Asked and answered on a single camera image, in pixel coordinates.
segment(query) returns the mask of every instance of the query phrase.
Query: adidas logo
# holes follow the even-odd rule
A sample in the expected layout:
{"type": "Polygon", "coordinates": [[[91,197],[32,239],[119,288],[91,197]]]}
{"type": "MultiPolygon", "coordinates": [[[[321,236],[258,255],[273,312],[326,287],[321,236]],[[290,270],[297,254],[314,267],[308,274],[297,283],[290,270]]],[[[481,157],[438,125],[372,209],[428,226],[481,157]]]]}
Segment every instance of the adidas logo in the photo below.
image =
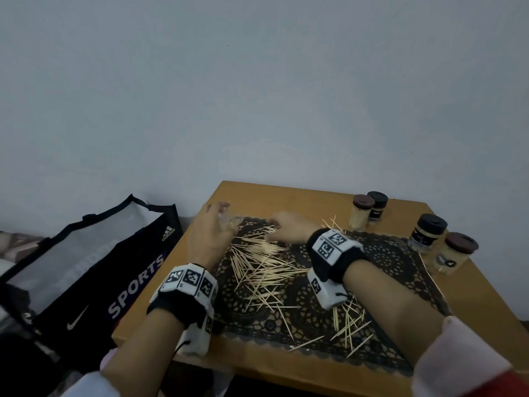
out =
{"type": "Polygon", "coordinates": [[[162,241],[165,241],[167,239],[167,237],[170,236],[174,232],[175,232],[174,228],[171,228],[171,227],[167,226],[167,228],[165,230],[165,233],[163,233],[162,241]]]}

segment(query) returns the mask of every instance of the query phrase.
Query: person's left hand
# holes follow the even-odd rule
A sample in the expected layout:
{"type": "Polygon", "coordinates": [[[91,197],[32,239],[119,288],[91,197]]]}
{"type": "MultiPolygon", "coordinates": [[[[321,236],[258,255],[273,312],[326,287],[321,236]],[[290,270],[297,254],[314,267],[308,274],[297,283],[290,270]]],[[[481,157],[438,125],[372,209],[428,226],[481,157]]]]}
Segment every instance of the person's left hand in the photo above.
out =
{"type": "Polygon", "coordinates": [[[188,261],[203,266],[210,273],[230,247],[235,230],[222,230],[218,214],[229,207],[228,202],[205,204],[191,224],[188,261]]]}

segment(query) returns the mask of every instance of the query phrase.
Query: red fabric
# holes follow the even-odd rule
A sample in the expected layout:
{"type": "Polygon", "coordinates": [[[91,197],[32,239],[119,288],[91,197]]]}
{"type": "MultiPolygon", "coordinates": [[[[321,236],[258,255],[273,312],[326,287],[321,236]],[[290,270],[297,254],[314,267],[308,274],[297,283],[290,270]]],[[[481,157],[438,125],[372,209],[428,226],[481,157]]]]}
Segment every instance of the red fabric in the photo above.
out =
{"type": "Polygon", "coordinates": [[[477,388],[465,397],[521,397],[529,396],[529,386],[512,372],[505,372],[477,388]]]}

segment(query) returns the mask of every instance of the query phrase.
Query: jar with maroon lid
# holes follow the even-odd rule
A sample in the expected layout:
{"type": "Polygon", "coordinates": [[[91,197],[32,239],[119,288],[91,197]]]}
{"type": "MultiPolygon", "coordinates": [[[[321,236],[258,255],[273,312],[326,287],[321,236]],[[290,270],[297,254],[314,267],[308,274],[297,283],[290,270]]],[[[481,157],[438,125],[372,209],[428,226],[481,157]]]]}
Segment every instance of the jar with maroon lid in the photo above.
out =
{"type": "Polygon", "coordinates": [[[369,213],[374,206],[374,199],[368,195],[354,195],[353,209],[349,217],[349,228],[353,231],[366,229],[369,213]]]}
{"type": "Polygon", "coordinates": [[[409,236],[408,246],[414,251],[423,253],[432,249],[432,244],[446,230],[448,224],[439,216],[424,213],[420,216],[412,235],[409,236]]]}
{"type": "Polygon", "coordinates": [[[428,257],[426,264],[444,274],[454,273],[469,256],[479,248],[478,243],[468,235],[449,232],[443,244],[428,257]]]}
{"type": "Polygon", "coordinates": [[[367,195],[374,199],[374,206],[369,213],[369,221],[378,221],[382,217],[382,212],[388,204],[388,197],[386,194],[377,191],[367,192],[367,195]]]}

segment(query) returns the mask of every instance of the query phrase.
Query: person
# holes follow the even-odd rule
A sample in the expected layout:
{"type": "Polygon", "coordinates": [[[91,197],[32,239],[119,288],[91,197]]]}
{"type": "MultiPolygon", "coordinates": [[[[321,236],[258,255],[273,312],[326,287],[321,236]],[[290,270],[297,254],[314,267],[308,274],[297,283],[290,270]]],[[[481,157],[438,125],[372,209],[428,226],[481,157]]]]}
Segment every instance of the person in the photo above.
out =
{"type": "MultiPolygon", "coordinates": [[[[218,214],[227,202],[206,204],[189,233],[189,262],[212,272],[235,233],[222,229],[218,214]]],[[[267,241],[307,243],[321,226],[293,212],[271,221],[279,227],[267,241]]],[[[344,266],[343,283],[369,311],[414,366],[413,394],[419,397],[521,396],[529,387],[510,363],[453,316],[444,317],[426,301],[363,259],[344,266]]],[[[173,307],[157,305],[100,372],[86,374],[66,397],[151,397],[156,395],[188,321],[173,307]]]]}

